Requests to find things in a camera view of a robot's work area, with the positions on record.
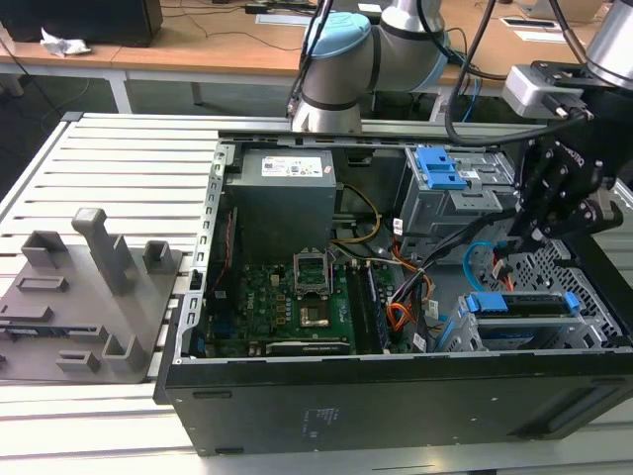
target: black cable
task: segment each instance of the black cable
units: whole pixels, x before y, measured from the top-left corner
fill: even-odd
[[[565,15],[563,15],[563,11],[558,4],[558,0],[550,0],[550,6],[554,11],[556,21],[561,25],[563,37],[565,37],[565,41],[572,50],[572,53],[580,64],[585,64],[587,62],[587,52],[585,51],[585,47],[583,47],[583,44],[579,41],[578,37],[574,33],[574,30],[572,30],[567,23]]]
[[[296,99],[297,94],[302,90],[304,85],[304,80],[306,79],[306,75],[308,74],[308,69],[310,69],[310,65],[313,60],[313,52],[317,47],[318,39],[320,38],[320,34],[325,28],[325,23],[327,22],[327,18],[329,17],[329,12],[332,8],[333,0],[318,0],[318,4],[316,5],[315,14],[313,15],[308,29],[306,30],[306,36],[304,40],[304,46],[302,47],[302,55],[299,67],[299,74],[293,81],[293,84],[290,89],[290,96],[288,98],[288,104],[292,102],[293,99]],[[319,16],[320,11],[323,10],[321,16],[321,21],[318,23],[318,27],[316,27],[315,38],[310,45],[310,49],[308,49],[308,42],[310,41],[310,34],[312,32],[313,25],[315,23],[316,18]]]
[[[446,116],[444,118],[444,125],[446,127],[446,133],[451,141],[456,144],[462,146],[493,146],[493,145],[503,145],[506,143],[512,142],[524,142],[532,139],[537,139],[539,137],[543,137],[550,134],[555,134],[563,129],[567,129],[570,127],[574,127],[587,119],[585,113],[580,111],[572,111],[570,113],[570,119],[565,121],[556,123],[552,126],[545,127],[543,129],[537,129],[535,131],[527,131],[521,132],[518,134],[510,134],[507,136],[500,137],[483,137],[478,139],[466,139],[461,137],[457,131],[455,130],[455,126],[453,125],[453,118],[451,115],[453,104],[455,104],[455,99],[459,93],[460,88],[462,87],[462,83],[464,82],[464,77],[466,73],[469,72],[468,66],[477,51],[477,47],[479,46],[480,41],[482,40],[482,36],[486,31],[486,27],[491,19],[491,14],[493,13],[493,8],[495,7],[495,3],[497,0],[488,0],[488,6],[486,7],[486,11],[484,12],[484,16],[482,18],[482,23],[477,29],[477,33],[473,39],[473,43],[471,44],[471,48],[466,55],[466,60],[462,64],[462,67],[459,72],[459,76],[457,78],[457,83],[455,87],[451,91],[451,95],[448,99],[448,104],[446,106]]]
[[[44,93],[44,91],[42,90],[42,88],[40,87],[40,85],[38,84],[38,82],[36,81],[35,77],[33,77],[29,71],[27,71],[24,66],[20,63],[20,61],[18,61],[18,59],[13,56],[13,53],[9,50],[9,48],[7,47],[7,45],[4,43],[4,40],[2,40],[2,38],[0,38],[0,44],[2,44],[2,48],[4,48],[5,51],[7,51],[9,53],[9,55],[11,56],[11,58],[13,59],[13,61],[16,63],[16,65],[22,69],[22,71],[25,73],[25,75],[31,79],[31,82],[33,82],[33,85],[36,86],[38,88],[38,90],[40,91],[40,94],[42,94],[42,97],[45,98],[45,100],[48,102],[48,104],[52,107],[52,109],[56,112],[56,114],[59,116],[59,118],[61,119],[61,113],[59,112],[59,109],[57,109],[57,107],[52,103],[52,101],[50,100],[50,98]]]
[[[433,44],[448,59],[455,60],[456,55],[451,53],[451,51],[438,38],[436,38],[435,35],[433,35],[434,32],[431,30],[431,27],[428,25],[428,22],[426,21],[426,16],[424,15],[424,9],[422,8],[422,0],[416,0],[415,3],[417,6],[417,16],[419,17],[419,20],[422,23],[424,30],[428,33],[428,36],[431,38],[431,41],[433,42]],[[488,72],[483,72],[483,71],[470,67],[470,65],[467,65],[467,72],[469,72],[470,74],[473,74],[474,76],[482,77],[484,79],[490,79],[492,81],[505,81],[507,79],[506,75],[491,74]]]
[[[501,211],[499,213],[489,213],[472,221],[464,228],[451,233],[441,240],[431,252],[422,260],[422,267],[427,269],[438,259],[447,256],[455,247],[468,243],[486,226],[497,221],[507,220],[516,215],[515,209]]]
[[[212,32],[212,33],[207,33],[207,30],[205,30],[200,24],[198,24],[198,22],[196,22],[192,15],[193,14],[185,14],[187,17],[189,17],[189,20],[191,20],[191,22],[198,27],[199,30],[201,30],[204,34],[205,34],[205,38],[210,38],[210,37],[214,37],[217,35],[245,35],[249,38],[253,38],[254,40],[259,41],[260,43],[264,43],[265,45],[267,45],[268,47],[271,48],[275,48],[275,49],[280,49],[281,51],[296,51],[300,48],[298,47],[278,47],[277,45],[272,45],[264,40],[262,40],[261,38],[257,38],[254,35],[252,35],[251,33],[247,33],[247,32]]]

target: gray carpet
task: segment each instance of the gray carpet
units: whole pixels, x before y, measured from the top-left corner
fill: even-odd
[[[61,112],[117,112],[110,84],[101,79],[46,77],[35,79]],[[22,170],[44,143],[58,122],[58,116],[40,91],[25,82],[25,95],[11,98],[0,95],[0,199],[11,188]],[[203,84],[203,106],[193,104],[189,83],[129,81],[128,91],[133,109],[139,114],[186,114],[221,116],[281,117],[288,97],[286,87]],[[371,111],[372,98],[362,98],[365,118],[409,119],[426,121],[434,97],[403,93],[380,93],[376,112]],[[456,107],[461,117],[468,105],[464,98]],[[518,118],[499,99],[481,98],[472,116],[474,122],[516,122]]]

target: yellow wire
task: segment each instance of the yellow wire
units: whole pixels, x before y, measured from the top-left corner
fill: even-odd
[[[365,202],[368,203],[369,206],[371,206],[372,211],[374,212],[374,215],[376,216],[376,224],[374,225],[374,228],[372,229],[372,231],[366,236],[349,237],[349,238],[344,238],[344,239],[333,239],[332,242],[339,243],[339,244],[354,244],[354,243],[358,243],[358,242],[365,242],[366,240],[371,239],[372,237],[374,237],[378,233],[378,230],[380,229],[380,214],[378,213],[378,210],[376,209],[376,206],[374,206],[374,204],[371,202],[371,200],[369,198],[367,198],[367,196],[362,191],[360,191],[358,188],[356,188],[356,187],[354,187],[352,185],[348,185],[346,183],[343,184],[343,187],[349,188],[350,190],[354,190],[356,193],[358,193],[360,196],[363,197]]]

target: computer tower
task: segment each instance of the computer tower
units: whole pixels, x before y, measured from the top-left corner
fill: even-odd
[[[160,0],[0,1],[0,21],[14,42],[56,37],[124,47],[148,47],[162,24]]]

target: slotted metal work surface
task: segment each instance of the slotted metal work surface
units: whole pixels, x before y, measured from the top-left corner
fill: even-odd
[[[379,131],[399,124],[366,126]],[[428,124],[403,127],[442,132],[441,126]],[[0,295],[25,261],[20,253],[25,237],[32,230],[52,230],[67,243],[81,243],[69,223],[75,210],[87,205],[103,207],[110,217],[108,230],[125,234],[130,246],[161,238],[185,252],[170,300],[175,307],[185,290],[217,130],[222,129],[282,131],[287,126],[276,119],[95,114],[61,123],[0,205]],[[621,243],[626,255],[631,255],[630,245]],[[0,382],[0,473],[416,475],[492,467],[508,475],[633,473],[632,403],[562,441],[459,445],[456,440],[441,447],[202,459],[171,407],[156,406],[151,399],[165,337],[163,327],[144,384]]]

